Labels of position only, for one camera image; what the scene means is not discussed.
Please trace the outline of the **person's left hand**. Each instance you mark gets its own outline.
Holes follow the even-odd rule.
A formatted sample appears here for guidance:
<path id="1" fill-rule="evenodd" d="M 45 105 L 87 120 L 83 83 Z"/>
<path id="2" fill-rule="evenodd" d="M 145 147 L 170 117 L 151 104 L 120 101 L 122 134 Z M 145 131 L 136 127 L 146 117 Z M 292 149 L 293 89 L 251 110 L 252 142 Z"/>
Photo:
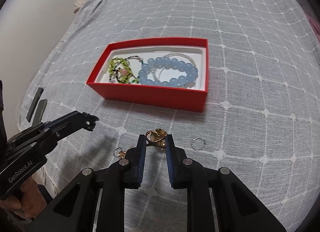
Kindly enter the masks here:
<path id="1" fill-rule="evenodd" d="M 22 199 L 14 196 L 1 201 L 1 208 L 12 211 L 22 218 L 35 218 L 47 206 L 47 202 L 40 193 L 38 184 L 33 177 L 28 178 L 21 185 Z"/>

